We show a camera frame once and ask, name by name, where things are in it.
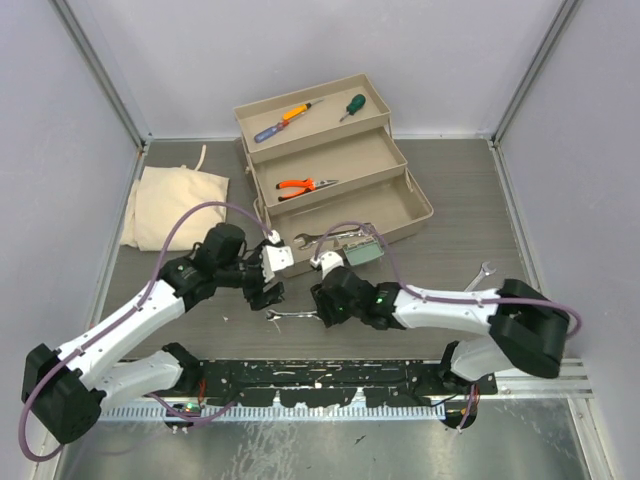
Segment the small silver wrench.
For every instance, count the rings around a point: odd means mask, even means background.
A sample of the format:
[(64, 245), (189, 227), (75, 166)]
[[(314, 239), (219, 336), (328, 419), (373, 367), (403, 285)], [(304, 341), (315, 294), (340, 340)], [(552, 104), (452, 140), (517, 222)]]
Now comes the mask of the small silver wrench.
[(315, 311), (279, 312), (273, 309), (266, 311), (265, 318), (267, 321), (276, 321), (281, 319), (320, 319)]

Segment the orange handled pliers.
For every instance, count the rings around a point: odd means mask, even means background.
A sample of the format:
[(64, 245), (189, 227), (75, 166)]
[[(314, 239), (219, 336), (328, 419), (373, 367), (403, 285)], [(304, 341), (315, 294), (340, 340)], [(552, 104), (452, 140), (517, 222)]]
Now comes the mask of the orange handled pliers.
[(314, 192), (329, 186), (333, 186), (338, 183), (338, 180), (312, 180), (307, 178), (305, 180), (287, 180), (276, 184), (277, 190), (296, 188), (296, 191), (286, 195), (279, 195), (278, 200), (280, 202), (290, 200), (301, 195)]

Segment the brown translucent toolbox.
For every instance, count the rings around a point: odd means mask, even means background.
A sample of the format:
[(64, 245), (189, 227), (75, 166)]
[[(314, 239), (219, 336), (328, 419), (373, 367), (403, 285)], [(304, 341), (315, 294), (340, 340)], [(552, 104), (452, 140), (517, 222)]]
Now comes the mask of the brown translucent toolbox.
[[(363, 94), (366, 104), (339, 122), (351, 99)], [(255, 143), (254, 136), (282, 121), (296, 106), (321, 99), (273, 137)], [(391, 136), (390, 109), (364, 73), (235, 108), (257, 198), (259, 218), (276, 230), (293, 250), (293, 277), (311, 269), (318, 245), (314, 237), (334, 227), (324, 246), (338, 250), (362, 240), (358, 224), (373, 226), (387, 242), (416, 234), (433, 215), (429, 200), (410, 173), (408, 162)], [(338, 183), (282, 201), (277, 190), (287, 180), (338, 180)]]

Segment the yellow handled tool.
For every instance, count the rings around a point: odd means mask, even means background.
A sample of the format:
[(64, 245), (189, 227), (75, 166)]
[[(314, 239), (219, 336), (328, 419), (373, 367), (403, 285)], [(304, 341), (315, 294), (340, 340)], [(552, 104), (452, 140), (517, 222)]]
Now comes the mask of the yellow handled tool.
[(291, 121), (293, 121), (295, 118), (297, 118), (298, 116), (304, 114), (305, 112), (307, 112), (309, 109), (311, 109), (314, 105), (320, 103), (323, 101), (323, 98), (321, 99), (316, 99), (307, 103), (304, 103), (302, 105), (296, 106), (293, 109), (289, 110), (288, 112), (284, 113), (282, 116), (282, 121), (284, 123), (290, 123)]

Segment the green handled screwdriver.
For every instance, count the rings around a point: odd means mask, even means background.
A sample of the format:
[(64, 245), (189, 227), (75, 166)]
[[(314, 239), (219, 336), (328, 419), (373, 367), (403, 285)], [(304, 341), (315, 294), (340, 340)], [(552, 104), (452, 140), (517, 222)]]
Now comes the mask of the green handled screwdriver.
[(339, 119), (339, 122), (343, 122), (350, 116), (354, 116), (359, 112), (366, 104), (366, 97), (363, 94), (355, 95), (351, 101), (345, 107), (345, 113)]

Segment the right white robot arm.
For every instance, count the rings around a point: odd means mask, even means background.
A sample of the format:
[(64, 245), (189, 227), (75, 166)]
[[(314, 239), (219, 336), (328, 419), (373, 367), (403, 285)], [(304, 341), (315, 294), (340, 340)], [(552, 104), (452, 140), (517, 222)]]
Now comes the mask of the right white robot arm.
[(437, 291), (383, 282), (373, 285), (346, 267), (334, 252), (311, 261), (321, 281), (311, 289), (325, 326), (351, 318), (376, 330), (447, 329), (473, 334), (444, 352), (438, 379), (459, 394), (480, 378), (512, 368), (554, 379), (560, 373), (575, 313), (528, 284), (507, 279), (498, 289)]

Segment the silver wrench near right arm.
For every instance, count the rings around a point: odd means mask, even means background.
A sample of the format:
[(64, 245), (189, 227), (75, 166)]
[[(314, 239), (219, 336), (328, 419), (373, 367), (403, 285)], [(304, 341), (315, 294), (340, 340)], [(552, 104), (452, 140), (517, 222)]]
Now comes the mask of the silver wrench near right arm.
[(471, 280), (471, 282), (464, 289), (465, 292), (473, 291), (485, 278), (493, 275), (496, 269), (491, 266), (489, 261), (485, 261), (481, 264), (479, 272)]

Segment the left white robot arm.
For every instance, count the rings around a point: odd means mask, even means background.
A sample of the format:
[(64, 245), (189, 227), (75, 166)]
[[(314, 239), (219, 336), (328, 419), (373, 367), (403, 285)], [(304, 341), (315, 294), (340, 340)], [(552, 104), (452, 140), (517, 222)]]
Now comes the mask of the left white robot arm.
[(26, 357), (25, 407), (66, 445), (86, 434), (102, 413), (132, 399), (170, 390), (178, 396), (197, 392), (204, 377), (201, 362), (176, 342), (131, 364), (119, 362), (220, 288), (241, 290), (254, 311), (282, 302), (284, 286), (275, 277), (293, 265), (291, 248), (272, 233), (244, 257), (245, 243), (241, 228), (221, 223), (97, 326), (56, 349), (35, 347)]

